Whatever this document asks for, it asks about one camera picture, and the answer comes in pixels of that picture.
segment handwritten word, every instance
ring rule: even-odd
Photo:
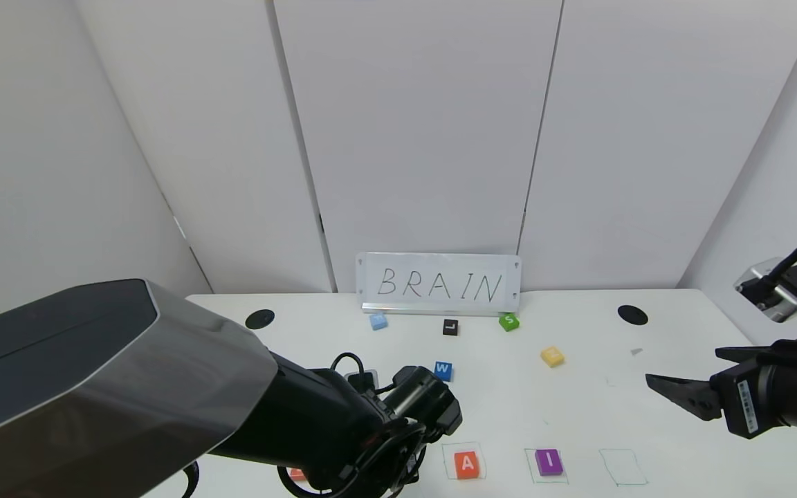
[[[497,278],[496,283],[494,284],[493,291],[491,291],[491,282],[493,281],[493,277],[491,280],[488,279],[488,275],[481,275],[481,277],[477,277],[475,273],[467,274],[467,279],[465,284],[461,284],[459,282],[452,282],[451,286],[448,286],[448,283],[445,281],[445,277],[441,274],[441,272],[437,273],[432,278],[432,284],[430,280],[426,279],[426,284],[423,283],[423,275],[415,270],[412,269],[411,272],[408,274],[407,279],[399,278],[398,282],[405,283],[404,288],[401,291],[402,296],[408,296],[408,291],[411,291],[412,294],[416,295],[417,297],[423,297],[423,294],[420,294],[420,291],[426,293],[426,296],[432,296],[433,293],[437,295],[441,293],[445,293],[445,296],[448,299],[467,299],[467,295],[471,295],[472,300],[477,300],[479,294],[481,294],[482,289],[484,288],[484,294],[482,294],[482,299],[486,295],[488,297],[488,302],[494,299],[494,296],[497,295],[497,288],[500,287],[500,282],[503,281],[503,275],[500,275]],[[451,297],[451,288],[457,290],[459,287],[463,287],[463,291],[459,294],[459,297]],[[475,289],[475,295],[471,294],[471,289]],[[383,279],[380,281],[380,288],[377,290],[378,294],[392,294],[399,290],[398,284],[396,284],[396,271],[392,268],[386,268],[383,271]]]

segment purple letter block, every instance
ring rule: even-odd
[[[557,476],[564,472],[559,450],[537,450],[534,452],[534,458],[537,459],[537,468],[541,476]]]

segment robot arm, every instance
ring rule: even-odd
[[[64,290],[0,315],[0,496],[140,496],[205,453],[279,466],[296,496],[398,494],[461,410],[423,367],[390,387],[307,371],[143,280]]]
[[[776,322],[797,314],[797,249],[737,290]],[[702,420],[721,418],[728,431],[747,439],[782,425],[797,427],[797,340],[769,347],[720,347],[715,355],[737,365],[706,381],[645,376],[648,386]]]

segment drawn square outline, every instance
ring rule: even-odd
[[[606,452],[628,452],[629,456],[632,457],[632,462],[635,463],[635,467],[638,470],[639,476],[641,476],[641,482],[620,482],[617,480],[616,475],[611,471],[610,465],[607,462]],[[614,485],[617,486],[645,486],[649,484],[648,477],[645,476],[644,470],[641,469],[641,465],[639,465],[639,457],[635,454],[634,451],[629,450],[629,448],[601,448],[598,451],[598,454],[601,455],[601,461],[604,463],[605,470],[607,470],[607,475],[611,476],[611,480],[613,480]]]

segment green letter block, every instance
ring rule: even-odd
[[[509,332],[513,329],[517,329],[521,324],[522,323],[518,321],[518,317],[512,313],[506,313],[506,315],[500,316],[500,327],[503,327],[504,331]]]

